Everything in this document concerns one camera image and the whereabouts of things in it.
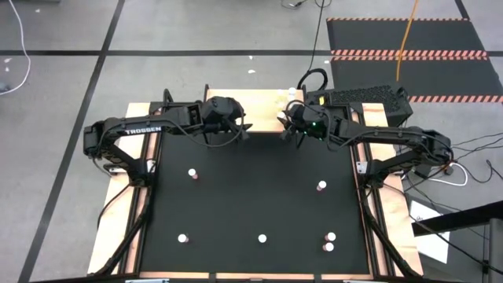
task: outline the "orange cable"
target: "orange cable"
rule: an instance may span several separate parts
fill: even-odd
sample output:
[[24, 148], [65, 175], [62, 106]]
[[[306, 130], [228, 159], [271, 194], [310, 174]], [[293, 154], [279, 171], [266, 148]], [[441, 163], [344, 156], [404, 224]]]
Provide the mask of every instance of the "orange cable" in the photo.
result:
[[407, 23], [406, 33], [403, 35], [402, 47], [400, 47], [400, 53], [398, 54], [398, 63], [396, 65], [396, 81], [397, 82], [400, 79], [400, 64], [402, 63], [403, 49], [406, 46], [407, 36], [409, 36], [410, 26], [412, 25], [412, 21], [414, 19], [414, 14], [416, 13], [416, 8], [417, 8], [418, 3], [419, 3], [419, 0], [416, 0], [414, 2], [414, 8], [412, 9], [412, 13], [410, 14], [410, 17], [409, 17], [409, 23]]

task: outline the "gray floor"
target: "gray floor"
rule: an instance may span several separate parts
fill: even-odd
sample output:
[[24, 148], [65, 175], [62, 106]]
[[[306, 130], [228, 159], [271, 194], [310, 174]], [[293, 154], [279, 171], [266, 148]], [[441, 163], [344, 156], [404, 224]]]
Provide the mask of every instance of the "gray floor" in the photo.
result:
[[[116, 3], [18, 3], [27, 48], [99, 50]], [[501, 2], [464, 3], [486, 49], [503, 50]], [[333, 0], [324, 17], [407, 17], [412, 6], [413, 0]], [[318, 11], [311, 0], [299, 10], [281, 8], [280, 0], [126, 0], [111, 50], [309, 50]], [[417, 11], [417, 17], [459, 16], [454, 0], [422, 0]], [[0, 50], [18, 50], [19, 28], [7, 2], [0, 2], [0, 19]], [[325, 23], [318, 49], [329, 49]], [[0, 57], [0, 82], [16, 85], [22, 80], [26, 60], [9, 57], [12, 60], [4, 63], [7, 58]], [[33, 57], [28, 83], [14, 94], [0, 97], [0, 177], [4, 180], [0, 274], [4, 282], [19, 277], [96, 59]], [[330, 72], [325, 63], [328, 59], [315, 57], [314, 67]], [[201, 99], [205, 83], [214, 88], [288, 88], [296, 85], [309, 60], [280, 56], [252, 60], [248, 56], [108, 57], [84, 124], [122, 116], [129, 102], [161, 99], [164, 87], [179, 101]], [[503, 58], [491, 61], [503, 75]], [[307, 85], [314, 89], [319, 83], [319, 78], [312, 78]], [[503, 132], [501, 104], [413, 104], [413, 110], [409, 125], [435, 128], [453, 143]], [[474, 175], [485, 178], [489, 174], [486, 159], [503, 171], [500, 149], [474, 153], [461, 162]], [[462, 181], [458, 173], [446, 179]], [[82, 154], [79, 139], [32, 280], [85, 275], [107, 184], [107, 178]], [[499, 178], [483, 186], [469, 180], [461, 188], [434, 182], [421, 188], [434, 200], [458, 208], [503, 198]]]

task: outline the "white paper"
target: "white paper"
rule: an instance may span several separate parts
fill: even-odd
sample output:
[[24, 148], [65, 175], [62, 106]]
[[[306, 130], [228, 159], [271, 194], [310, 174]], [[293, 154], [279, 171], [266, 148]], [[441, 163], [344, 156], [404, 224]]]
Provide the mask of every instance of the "white paper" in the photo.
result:
[[[425, 220], [440, 216], [437, 211], [424, 206], [423, 204], [412, 201], [410, 205], [410, 216], [412, 216], [417, 221]], [[440, 233], [440, 236], [449, 240], [450, 232]], [[433, 259], [438, 260], [441, 263], [447, 263], [447, 253], [449, 252], [449, 244], [440, 239], [435, 234], [419, 236], [416, 237], [417, 250], [423, 255], [427, 255]]]

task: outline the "wooden table frame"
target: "wooden table frame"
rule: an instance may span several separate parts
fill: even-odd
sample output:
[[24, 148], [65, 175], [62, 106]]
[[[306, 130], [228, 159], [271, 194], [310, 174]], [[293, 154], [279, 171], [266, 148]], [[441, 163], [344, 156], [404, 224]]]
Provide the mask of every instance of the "wooden table frame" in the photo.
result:
[[[205, 98], [210, 98], [212, 95], [229, 96], [232, 92], [240, 92], [239, 90], [225, 90], [216, 91], [211, 90], [210, 95], [206, 95], [208, 88], [205, 91]], [[149, 103], [131, 103], [127, 109], [126, 117], [134, 116], [144, 116], [149, 114], [149, 109], [151, 105]], [[247, 116], [247, 123], [254, 123], [252, 117]], [[353, 112], [353, 120], [359, 121], [364, 120], [366, 125], [369, 126], [387, 126], [386, 116], [384, 114], [384, 107], [381, 104], [363, 104], [363, 114], [359, 115]], [[273, 123], [262, 123], [262, 127], [268, 130], [257, 130], [265, 132], [274, 132], [279, 130], [277, 125]], [[143, 156], [147, 159], [156, 159], [159, 156], [157, 151], [157, 143], [160, 140], [159, 134], [148, 134], [124, 137], [119, 140], [119, 147], [126, 153], [130, 154], [133, 158], [139, 158]], [[374, 159], [386, 160], [393, 157], [396, 152], [392, 145], [379, 145], [379, 144], [369, 144], [368, 148], [371, 157]], [[352, 149], [353, 158], [358, 158], [359, 160], [365, 160], [365, 146], [359, 144]], [[118, 174], [114, 176], [108, 186], [108, 193], [105, 198], [105, 203], [107, 203], [112, 197], [114, 197], [127, 183], [128, 177], [126, 174]], [[402, 189], [402, 182], [400, 177], [390, 175], [385, 180], [385, 183], [394, 186], [397, 189]], [[116, 247], [119, 245], [127, 227], [134, 221], [136, 217], [140, 214], [143, 203], [145, 200], [147, 190], [146, 188], [133, 188], [130, 187], [126, 192], [119, 197], [113, 205], [111, 205], [108, 210], [103, 214], [101, 218], [101, 224], [97, 232], [96, 241], [94, 245], [93, 254], [91, 256], [90, 266], [88, 273], [95, 272], [100, 269], [108, 260], [110, 255], [115, 251]], [[374, 205], [374, 196], [371, 194], [368, 198], [369, 206], [374, 215], [378, 215], [378, 209]], [[422, 274], [422, 267], [420, 264], [419, 254], [417, 252], [416, 240], [413, 235], [412, 226], [409, 220], [409, 211], [407, 208], [407, 203], [402, 194], [395, 192], [393, 189], [387, 188], [386, 186], [380, 189], [380, 203], [382, 204], [382, 214], [384, 216], [384, 221], [386, 222], [386, 230], [388, 238], [391, 243], [396, 247], [400, 255], [406, 260], [406, 262], [419, 274]], [[114, 269], [114, 273], [133, 273], [138, 271], [138, 262], [136, 258], [141, 254], [141, 246], [143, 239], [143, 229], [137, 233], [134, 237], [129, 250], [127, 251], [127, 260], [121, 261], [121, 264]], [[377, 236], [373, 233], [373, 243], [369, 243], [369, 237], [366, 238], [367, 249], [372, 249], [373, 245], [375, 255], [376, 255], [376, 265], [379, 268], [380, 275], [390, 275], [388, 270], [391, 269], [387, 267], [387, 260], [384, 254], [383, 246], [380, 243]], [[372, 268], [370, 256], [368, 258], [370, 274], [322, 274], [322, 280], [343, 280], [343, 279], [353, 279], [353, 280], [369, 280], [373, 279], [373, 274], [375, 270]], [[400, 276], [401, 273], [396, 266], [394, 266], [395, 274]], [[234, 274], [234, 273], [217, 273], [216, 279], [268, 279], [268, 280], [301, 280], [301, 281], [312, 281], [314, 280], [314, 274]], [[209, 273], [192, 273], [192, 272], [141, 272], [140, 277], [144, 278], [178, 278], [178, 279], [209, 279]]]

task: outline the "white wire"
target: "white wire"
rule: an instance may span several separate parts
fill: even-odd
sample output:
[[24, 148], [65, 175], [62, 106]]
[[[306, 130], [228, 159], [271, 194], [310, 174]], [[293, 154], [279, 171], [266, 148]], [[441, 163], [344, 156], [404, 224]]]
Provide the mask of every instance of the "white wire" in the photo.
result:
[[461, 165], [461, 164], [452, 163], [452, 165], [458, 166], [463, 171], [463, 173], [464, 173], [464, 182], [462, 184], [452, 183], [452, 182], [448, 182], [448, 181], [444, 181], [444, 180], [439, 180], [439, 179], [433, 179], [433, 178], [428, 179], [428, 181], [441, 182], [441, 183], [444, 183], [444, 184], [447, 184], [447, 185], [451, 185], [451, 186], [466, 186], [466, 183], [468, 182], [468, 173], [466, 172], [466, 169], [464, 169], [463, 165]]
[[4, 94], [10, 94], [16, 90], [19, 90], [19, 88], [22, 87], [24, 85], [24, 83], [26, 83], [26, 80], [28, 79], [28, 75], [30, 75], [30, 69], [31, 69], [31, 59], [28, 56], [28, 54], [26, 53], [26, 48], [24, 47], [23, 23], [21, 22], [21, 18], [19, 17], [19, 14], [17, 13], [17, 10], [16, 10], [16, 7], [14, 6], [13, 0], [9, 0], [9, 3], [13, 7], [14, 13], [16, 14], [16, 17], [17, 17], [17, 21], [19, 22], [19, 28], [21, 30], [21, 46], [23, 47], [24, 56], [28, 59], [28, 69], [26, 71], [26, 75], [24, 76], [23, 81], [20, 83], [19, 86], [16, 86], [11, 90], [7, 90], [6, 92], [0, 93], [0, 96], [4, 95]]

